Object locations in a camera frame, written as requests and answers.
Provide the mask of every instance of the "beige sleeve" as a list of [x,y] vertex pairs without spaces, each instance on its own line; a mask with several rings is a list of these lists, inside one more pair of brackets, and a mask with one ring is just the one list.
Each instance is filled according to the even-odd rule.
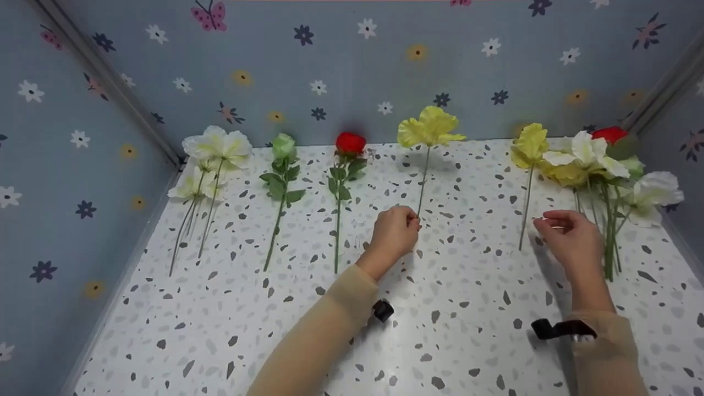
[[247,396],[307,396],[367,324],[379,287],[351,266],[284,336],[262,366]]
[[567,318],[585,322],[597,334],[594,341],[574,343],[579,396],[648,396],[628,319],[589,310],[572,312]]

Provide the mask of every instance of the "red flower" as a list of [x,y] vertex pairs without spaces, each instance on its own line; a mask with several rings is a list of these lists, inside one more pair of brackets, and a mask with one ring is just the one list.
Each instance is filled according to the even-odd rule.
[[337,151],[341,155],[358,156],[364,152],[364,146],[367,140],[360,135],[355,135],[352,132],[342,132],[335,141]]
[[603,137],[604,139],[606,139],[607,142],[609,142],[609,144],[613,146],[614,144],[616,144],[616,142],[626,137],[627,135],[628,132],[619,127],[609,127],[594,131],[594,133],[591,134],[591,138],[600,139]]

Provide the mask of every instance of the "blue wall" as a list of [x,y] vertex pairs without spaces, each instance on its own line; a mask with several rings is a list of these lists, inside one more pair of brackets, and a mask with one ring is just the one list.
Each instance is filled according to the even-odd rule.
[[680,235],[704,260],[704,76],[641,138],[647,171],[670,171],[684,201],[665,208]]
[[174,172],[50,24],[0,9],[0,394],[57,395]]
[[[613,125],[694,38],[704,1],[600,3],[224,1],[226,30],[206,31],[191,14],[195,8],[203,15],[195,0],[62,1],[86,35],[112,41],[101,39],[97,48],[132,78],[175,146],[210,124],[240,129],[255,146],[280,130],[301,144],[330,144],[344,128],[393,142],[401,120],[443,94],[460,132],[472,139],[510,137],[529,122],[552,135]],[[209,1],[200,4],[208,8]],[[644,33],[648,42],[636,43],[637,29],[656,14],[652,33]],[[358,23],[369,19],[375,36],[365,38]],[[151,39],[154,25],[163,33]],[[301,27],[313,33],[310,42],[295,38]],[[490,39],[501,46],[487,57],[483,43]],[[420,55],[409,54],[417,44]],[[573,48],[575,62],[561,61]],[[177,78],[192,90],[177,89]],[[326,93],[311,89],[318,80]],[[492,99],[504,97],[501,91],[508,93],[503,103]],[[393,108],[384,115],[379,105],[386,101]],[[220,102],[236,109],[241,125],[218,113]],[[323,109],[324,120],[312,116],[315,109]]]

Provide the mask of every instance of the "speckled white table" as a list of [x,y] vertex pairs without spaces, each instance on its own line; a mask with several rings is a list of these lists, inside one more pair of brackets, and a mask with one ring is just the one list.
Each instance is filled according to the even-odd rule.
[[[567,395],[556,344],[533,341],[530,323],[569,311],[569,285],[529,227],[517,250],[527,173],[510,142],[463,142],[432,150],[417,250],[382,281],[396,313],[371,321],[333,367],[325,395]],[[424,152],[374,145],[367,174],[350,184],[341,271],[356,260],[377,212],[417,207]],[[198,232],[167,276],[186,206],[169,203],[142,260],[92,351],[78,395],[243,395],[267,355],[333,282],[332,147],[299,149],[307,189],[282,219],[262,272],[277,204],[258,176],[270,150],[232,173],[202,259]],[[534,183],[530,216],[574,207],[572,193]],[[624,272],[610,286],[631,319],[641,372],[653,395],[704,388],[704,289],[660,228],[628,224]]]

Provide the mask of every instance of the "pink butterfly print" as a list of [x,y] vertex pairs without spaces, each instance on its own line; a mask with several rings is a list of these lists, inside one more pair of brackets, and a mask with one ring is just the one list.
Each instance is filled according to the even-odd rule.
[[57,50],[61,51],[61,49],[63,48],[63,44],[61,44],[61,40],[58,38],[58,36],[54,34],[54,32],[48,27],[44,25],[39,26],[44,28],[44,31],[39,34],[40,36],[42,36],[42,39],[44,39],[45,42],[48,42],[53,45],[54,48],[56,48]]
[[225,19],[225,5],[223,2],[219,1],[213,6],[213,0],[210,0],[208,8],[203,7],[203,4],[198,2],[198,0],[196,0],[196,4],[200,8],[191,7],[191,14],[201,23],[203,30],[210,31],[213,28],[223,32],[227,30],[227,25],[223,22]]

